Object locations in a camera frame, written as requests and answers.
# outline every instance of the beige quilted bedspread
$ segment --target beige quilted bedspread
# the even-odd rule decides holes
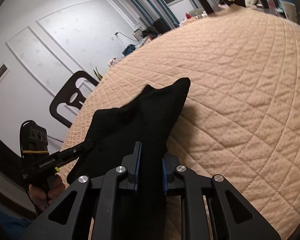
[[[84,140],[97,109],[181,77],[191,87],[169,152],[199,174],[223,174],[287,239],[300,223],[300,26],[293,22],[232,5],[157,38],[110,68],[63,149]],[[177,203],[169,199],[166,239],[180,239]]]

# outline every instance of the camera lens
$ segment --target camera lens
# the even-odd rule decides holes
[[[40,131],[38,132],[38,139],[39,139],[39,141],[42,140],[42,135],[41,135],[41,132],[40,132]]]

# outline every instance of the wall panel molding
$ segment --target wall panel molding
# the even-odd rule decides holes
[[[87,85],[86,80],[84,80],[78,88],[81,89],[82,86],[86,87],[86,88],[90,91],[90,93],[93,92],[93,89],[91,89],[91,88]]]
[[[20,54],[20,48],[18,46],[16,46],[16,44],[21,44],[22,39],[19,39],[20,35],[32,35],[33,36],[33,40],[34,42],[38,42],[38,47],[40,49],[43,49],[43,52],[45,53],[45,55],[50,56],[50,60],[52,58],[55,58],[55,64],[57,67],[64,67],[64,69],[66,69],[68,71],[68,77],[64,77],[64,79],[66,79],[66,81],[71,77],[71,75],[74,74],[74,72],[69,69],[43,42],[42,40],[32,31],[32,29],[28,26],[27,28],[25,28],[24,30],[22,30],[21,32],[17,33],[13,38],[11,38],[9,41],[6,42],[6,46],[8,47],[8,49],[10,50],[10,52],[14,55],[14,57],[18,60],[18,62],[24,67],[24,69],[53,97],[55,97],[55,95],[58,93],[58,91],[56,91],[56,89],[52,89],[52,86],[50,85],[50,81],[49,79],[47,79],[46,81],[43,81],[42,76],[38,76],[38,73],[35,72],[35,67],[41,68],[43,66],[43,63],[38,63],[35,67],[33,65],[34,62],[36,62],[37,57],[34,57],[34,62],[32,62],[32,66],[27,65],[27,63],[24,60],[24,54],[25,53],[30,53],[29,51],[21,53]]]
[[[39,21],[36,21],[37,25],[39,25],[39,27],[50,37],[50,39],[53,40],[54,43],[56,43],[58,45],[58,47],[60,49],[62,49],[62,51],[74,62],[77,64],[77,66],[79,68],[81,68],[83,71],[87,71],[85,70],[52,36],[51,34],[39,23]]]
[[[130,24],[130,26],[133,29],[137,28],[137,26],[140,25],[139,20],[137,20],[133,16],[133,14],[130,13],[129,10],[119,0],[107,0],[107,1],[117,10],[118,13],[120,13],[120,15],[127,21],[127,23]],[[122,7],[124,7],[127,10],[127,12],[131,15],[131,17],[133,17],[136,23],[133,23],[131,19],[129,19],[128,15],[126,15],[116,3],[120,3],[120,5],[122,5]]]
[[[69,110],[72,114],[74,114],[75,116],[77,116],[78,115],[78,113],[79,113],[79,110],[76,112],[74,109],[72,109],[70,106],[68,106],[68,105],[65,105],[65,108],[67,109],[67,110]]]

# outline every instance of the human hand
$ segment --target human hand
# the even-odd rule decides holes
[[[53,201],[59,197],[64,190],[66,189],[66,185],[63,184],[62,178],[59,175],[55,175],[55,180],[52,183],[53,189],[48,192],[48,197],[50,198],[48,204],[51,205]],[[29,186],[29,196],[33,203],[40,208],[40,210],[45,210],[45,204],[47,201],[46,193],[41,189],[34,185]]]

